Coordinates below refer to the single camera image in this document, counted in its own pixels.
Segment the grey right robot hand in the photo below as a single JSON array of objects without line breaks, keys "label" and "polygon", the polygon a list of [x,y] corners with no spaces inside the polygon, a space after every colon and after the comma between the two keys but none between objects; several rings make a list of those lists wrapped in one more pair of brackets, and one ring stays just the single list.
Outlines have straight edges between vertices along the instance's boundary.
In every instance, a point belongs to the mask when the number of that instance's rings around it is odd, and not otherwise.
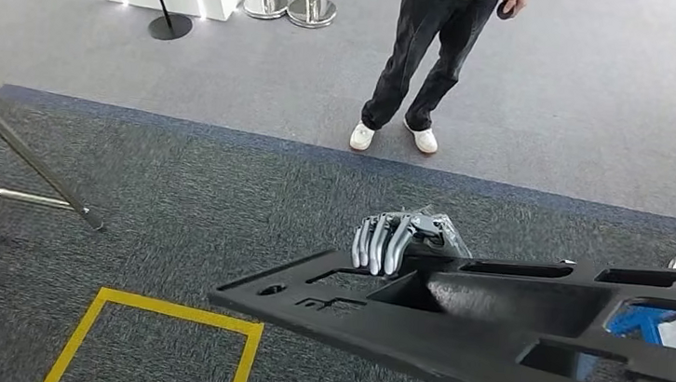
[{"label": "grey right robot hand", "polygon": [[449,215],[425,207],[365,217],[355,228],[349,255],[353,268],[390,277],[413,256],[467,259],[472,253]]}]

